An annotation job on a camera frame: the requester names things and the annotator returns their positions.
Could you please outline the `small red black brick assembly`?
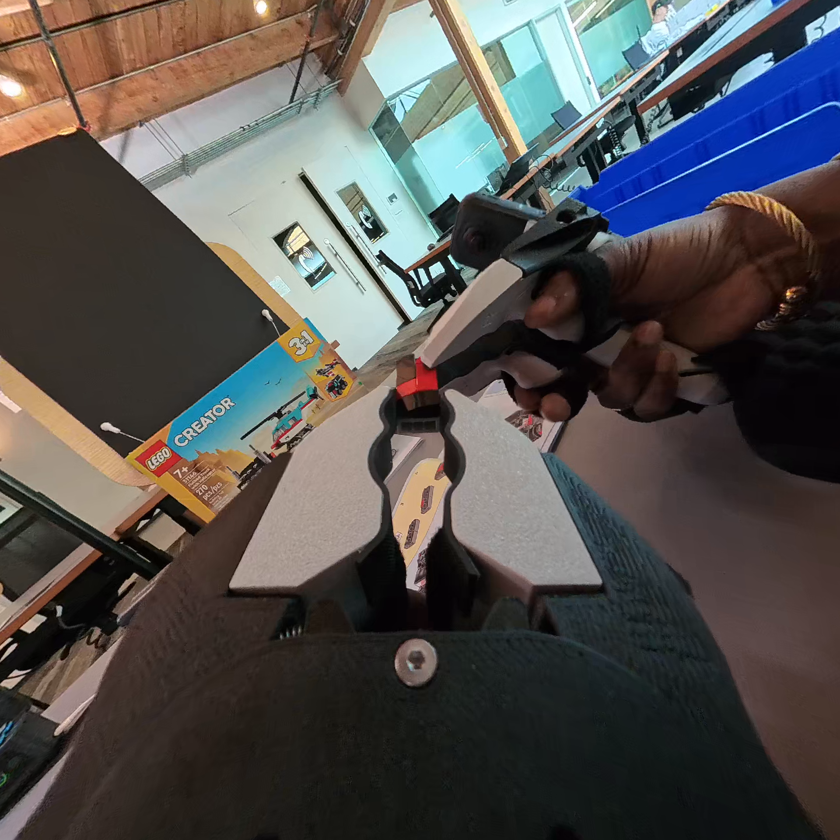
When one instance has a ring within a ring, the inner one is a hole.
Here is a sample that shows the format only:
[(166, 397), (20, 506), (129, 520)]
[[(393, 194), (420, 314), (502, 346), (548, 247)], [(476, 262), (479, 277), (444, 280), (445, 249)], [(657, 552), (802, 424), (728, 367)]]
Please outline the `small red black brick assembly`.
[(435, 369), (411, 355), (395, 367), (395, 416), (399, 434), (440, 433), (445, 409)]

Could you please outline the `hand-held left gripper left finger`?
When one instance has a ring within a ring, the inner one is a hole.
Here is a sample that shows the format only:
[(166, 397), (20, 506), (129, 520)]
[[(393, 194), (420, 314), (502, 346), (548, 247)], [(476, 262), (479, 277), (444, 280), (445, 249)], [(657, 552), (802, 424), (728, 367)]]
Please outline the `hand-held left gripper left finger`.
[(385, 478), (396, 391), (386, 385), (332, 416), (294, 450), (228, 591), (279, 596), (304, 613), (336, 602), (357, 631), (406, 620), (406, 568)]

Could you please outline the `grey desk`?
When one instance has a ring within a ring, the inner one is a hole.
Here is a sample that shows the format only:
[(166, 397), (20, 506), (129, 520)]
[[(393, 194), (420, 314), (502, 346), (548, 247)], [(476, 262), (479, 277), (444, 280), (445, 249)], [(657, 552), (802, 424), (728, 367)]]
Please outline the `grey desk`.
[(688, 581), (771, 759), (838, 838), (838, 485), (764, 463), (730, 406), (643, 424), (591, 395), (555, 453)]

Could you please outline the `person's right hand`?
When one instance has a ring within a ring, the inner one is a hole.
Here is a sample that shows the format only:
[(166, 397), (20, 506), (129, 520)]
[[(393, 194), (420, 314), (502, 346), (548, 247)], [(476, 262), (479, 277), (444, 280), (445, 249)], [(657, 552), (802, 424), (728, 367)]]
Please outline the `person's right hand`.
[[(750, 227), (775, 222), (806, 257), (804, 285), (770, 293), (752, 273)], [(609, 270), (609, 313), (632, 327), (606, 369), (584, 363), (584, 387), (604, 407), (641, 421), (663, 418), (676, 404), (676, 357), (665, 342), (705, 353), (739, 339), (790, 299), (807, 295), (818, 257), (792, 212), (753, 194), (724, 196), (699, 215), (613, 238), (598, 250)]]

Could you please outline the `white door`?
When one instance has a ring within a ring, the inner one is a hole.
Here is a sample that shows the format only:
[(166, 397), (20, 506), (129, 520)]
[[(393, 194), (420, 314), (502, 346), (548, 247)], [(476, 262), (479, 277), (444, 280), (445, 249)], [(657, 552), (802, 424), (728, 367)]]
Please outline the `white door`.
[(297, 181), (269, 189), (231, 220), (255, 250), (268, 280), (324, 339), (359, 368), (394, 337), (402, 319), (362, 267), (321, 207)]
[(301, 175), (337, 220), (351, 254), (361, 258), (362, 278), (376, 274), (404, 319), (414, 320), (420, 308), (412, 303), (404, 280), (379, 259), (383, 253), (401, 268), (408, 264), (411, 243), (401, 225), (404, 203), (397, 200), (393, 208), (387, 202), (393, 191), (377, 186), (371, 169), (345, 145), (304, 164)]

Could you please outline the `black board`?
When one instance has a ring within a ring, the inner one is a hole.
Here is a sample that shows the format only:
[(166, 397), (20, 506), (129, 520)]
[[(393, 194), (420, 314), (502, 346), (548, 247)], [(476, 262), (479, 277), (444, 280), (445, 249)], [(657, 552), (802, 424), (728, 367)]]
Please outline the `black board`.
[(275, 341), (263, 302), (88, 132), (1, 160), (1, 354), (122, 457)]

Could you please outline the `yellow toy set box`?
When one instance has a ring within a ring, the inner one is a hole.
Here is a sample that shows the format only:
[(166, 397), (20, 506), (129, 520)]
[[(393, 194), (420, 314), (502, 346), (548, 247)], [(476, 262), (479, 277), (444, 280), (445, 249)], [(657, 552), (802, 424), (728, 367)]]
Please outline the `yellow toy set box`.
[(360, 388), (354, 367), (300, 318), (126, 461), (210, 522)]

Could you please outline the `long wooden edged desk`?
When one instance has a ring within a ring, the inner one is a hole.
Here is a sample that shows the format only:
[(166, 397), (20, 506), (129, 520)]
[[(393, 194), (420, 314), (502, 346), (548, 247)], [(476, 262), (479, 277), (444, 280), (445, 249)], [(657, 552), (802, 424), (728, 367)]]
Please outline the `long wooden edged desk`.
[(405, 268), (420, 289), (439, 281), (448, 283), (460, 294), (467, 288), (462, 266), (451, 255), (452, 233), (427, 248), (427, 254)]
[(807, 29), (826, 25), (838, 1), (752, 2), (730, 17), (637, 107), (678, 120), (721, 95), (733, 76), (762, 56), (778, 64), (807, 46)]
[(592, 111), (580, 117), (549, 147), (548, 152), (532, 163), (528, 172), (498, 193), (500, 198), (537, 205), (536, 194), (542, 185), (541, 173), (558, 165), (571, 167), (582, 161), (591, 181), (597, 183), (607, 167), (602, 152), (603, 134), (617, 133), (614, 117), (622, 117), (628, 128), (634, 128), (640, 145), (650, 141), (648, 128), (641, 113), (642, 100), (657, 86), (664, 76), (669, 50), (664, 49), (654, 58), (634, 70), (631, 75), (610, 92), (606, 99)]

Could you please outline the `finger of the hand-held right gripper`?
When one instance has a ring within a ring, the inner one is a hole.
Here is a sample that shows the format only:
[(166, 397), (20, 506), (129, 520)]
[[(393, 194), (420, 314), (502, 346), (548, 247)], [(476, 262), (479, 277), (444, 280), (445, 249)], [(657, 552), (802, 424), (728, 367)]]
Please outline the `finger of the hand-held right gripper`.
[(527, 347), (523, 320), (539, 275), (498, 259), (433, 326), (417, 352), (421, 391), (477, 394), (503, 374), (524, 389), (549, 383), (549, 364)]

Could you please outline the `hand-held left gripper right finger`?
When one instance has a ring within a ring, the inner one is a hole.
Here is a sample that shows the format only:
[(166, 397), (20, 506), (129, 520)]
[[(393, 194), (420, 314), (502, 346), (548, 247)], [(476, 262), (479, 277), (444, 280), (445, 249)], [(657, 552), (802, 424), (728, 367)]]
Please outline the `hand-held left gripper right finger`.
[(477, 629), (518, 602), (530, 622), (549, 596), (603, 589), (592, 551), (543, 453), (493, 406), (441, 397), (450, 488), (427, 552), (427, 616), (435, 629)]

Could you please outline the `black metal frame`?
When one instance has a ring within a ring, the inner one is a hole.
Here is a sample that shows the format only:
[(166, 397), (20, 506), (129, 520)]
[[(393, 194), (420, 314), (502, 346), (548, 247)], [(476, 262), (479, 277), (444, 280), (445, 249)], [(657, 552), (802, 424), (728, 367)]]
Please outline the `black metal frame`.
[(1, 491), (4, 497), (18, 503), (22, 509), (49, 522), (81, 544), (97, 551), (103, 558), (138, 574), (145, 580), (155, 577), (174, 560), (168, 552), (141, 539), (125, 542), (109, 537), (3, 470)]

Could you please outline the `black honeycomb pouch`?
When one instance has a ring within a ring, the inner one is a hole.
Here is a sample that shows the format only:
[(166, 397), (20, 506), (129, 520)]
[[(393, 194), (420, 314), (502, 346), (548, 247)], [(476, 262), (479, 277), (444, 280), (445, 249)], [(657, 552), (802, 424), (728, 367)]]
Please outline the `black honeycomb pouch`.
[(751, 450), (795, 476), (839, 482), (839, 303), (696, 357), (719, 378)]

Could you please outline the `open instruction booklet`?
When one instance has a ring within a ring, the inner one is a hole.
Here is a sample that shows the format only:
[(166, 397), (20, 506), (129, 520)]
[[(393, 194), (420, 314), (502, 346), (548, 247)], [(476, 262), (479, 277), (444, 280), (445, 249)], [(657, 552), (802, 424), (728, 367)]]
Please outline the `open instruction booklet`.
[[(541, 453), (556, 449), (564, 424), (522, 410), (502, 381), (492, 382), (474, 401), (517, 429)], [(444, 468), (444, 445), (436, 433), (395, 434), (391, 451), (392, 470), (385, 485), (393, 530), (406, 567), (406, 586), (422, 592), (427, 578), (427, 549), (443, 524), (444, 500), (450, 488)]]

